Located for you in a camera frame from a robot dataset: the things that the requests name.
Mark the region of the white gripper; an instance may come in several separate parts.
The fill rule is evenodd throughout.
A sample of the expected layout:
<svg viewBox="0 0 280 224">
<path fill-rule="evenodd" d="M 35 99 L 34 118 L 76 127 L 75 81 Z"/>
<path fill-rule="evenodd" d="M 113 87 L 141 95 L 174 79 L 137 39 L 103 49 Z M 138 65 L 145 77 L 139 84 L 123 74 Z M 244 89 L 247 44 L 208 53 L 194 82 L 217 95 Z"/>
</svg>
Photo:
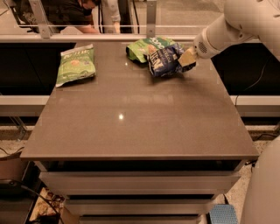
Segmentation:
<svg viewBox="0 0 280 224">
<path fill-rule="evenodd" d="M 193 41 L 193 46 L 189 47 L 178 59 L 182 67 L 194 64 L 197 54 L 202 59 L 210 59 L 222 51 L 222 30 L 218 28 L 205 28 Z"/>
</svg>

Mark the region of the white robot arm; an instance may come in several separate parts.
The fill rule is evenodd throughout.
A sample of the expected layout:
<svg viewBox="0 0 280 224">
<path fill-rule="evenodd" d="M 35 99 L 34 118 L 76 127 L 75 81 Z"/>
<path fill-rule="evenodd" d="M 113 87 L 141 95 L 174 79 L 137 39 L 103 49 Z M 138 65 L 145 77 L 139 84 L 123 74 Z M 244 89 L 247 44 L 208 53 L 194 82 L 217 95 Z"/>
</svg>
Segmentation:
<svg viewBox="0 0 280 224">
<path fill-rule="evenodd" d="M 279 0 L 227 0 L 224 13 L 205 28 L 179 58 L 192 67 L 226 48 L 259 39 L 280 60 Z M 255 163 L 241 214 L 241 224 L 280 224 L 280 136 Z"/>
</svg>

